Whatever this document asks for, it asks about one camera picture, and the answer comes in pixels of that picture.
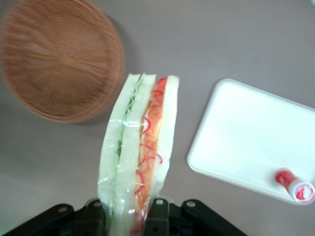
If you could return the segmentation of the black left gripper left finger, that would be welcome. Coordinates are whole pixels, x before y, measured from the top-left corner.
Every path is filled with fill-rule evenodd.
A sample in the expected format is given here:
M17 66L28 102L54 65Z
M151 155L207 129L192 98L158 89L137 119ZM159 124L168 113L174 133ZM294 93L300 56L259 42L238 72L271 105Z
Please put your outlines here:
M84 236L107 236L107 215L98 198L88 200L83 213Z

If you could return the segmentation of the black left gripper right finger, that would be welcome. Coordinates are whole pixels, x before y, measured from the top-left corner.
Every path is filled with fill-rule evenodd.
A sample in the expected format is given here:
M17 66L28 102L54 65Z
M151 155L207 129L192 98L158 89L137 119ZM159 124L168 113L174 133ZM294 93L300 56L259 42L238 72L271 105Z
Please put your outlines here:
M170 221L170 206L174 201L168 196L158 196L153 200L145 227L145 236L174 236L175 227Z

